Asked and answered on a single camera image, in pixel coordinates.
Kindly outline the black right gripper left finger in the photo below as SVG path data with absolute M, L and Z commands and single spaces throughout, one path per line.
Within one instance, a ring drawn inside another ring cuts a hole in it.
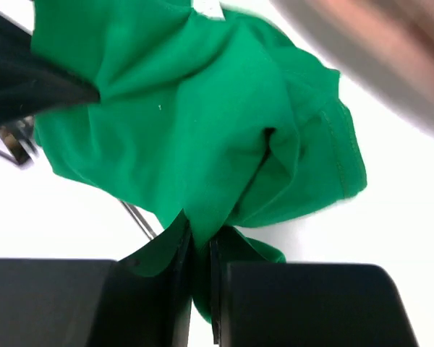
M 120 261 L 0 259 L 0 346 L 185 346 L 191 252 L 180 216 Z

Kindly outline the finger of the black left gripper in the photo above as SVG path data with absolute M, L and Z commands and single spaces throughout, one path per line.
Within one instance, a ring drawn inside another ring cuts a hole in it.
M 99 101 L 89 82 L 36 56 L 31 34 L 0 13 L 0 126 L 26 116 Z

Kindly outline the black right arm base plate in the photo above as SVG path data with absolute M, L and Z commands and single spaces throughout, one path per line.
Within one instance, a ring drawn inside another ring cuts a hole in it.
M 33 155 L 38 149 L 33 140 L 35 117 L 26 116 L 11 123 L 0 126 L 0 141 L 7 149 L 0 150 L 0 158 L 23 168 L 33 162 Z

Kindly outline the pink suitcase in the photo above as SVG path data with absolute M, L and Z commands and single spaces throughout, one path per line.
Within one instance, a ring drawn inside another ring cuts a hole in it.
M 434 1 L 274 1 L 290 26 L 434 136 Z

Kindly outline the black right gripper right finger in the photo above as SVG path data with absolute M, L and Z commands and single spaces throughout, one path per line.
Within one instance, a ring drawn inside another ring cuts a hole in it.
M 264 259 L 233 228 L 210 241 L 219 346 L 416 346 L 398 289 L 370 264 Z

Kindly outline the green t-shirt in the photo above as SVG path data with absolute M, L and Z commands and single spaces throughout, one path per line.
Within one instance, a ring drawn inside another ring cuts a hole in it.
M 33 53 L 100 101 L 37 116 L 55 174 L 190 222 L 193 301 L 210 319 L 209 241 L 359 194 L 365 165 L 340 74 L 259 17 L 189 1 L 36 1 Z

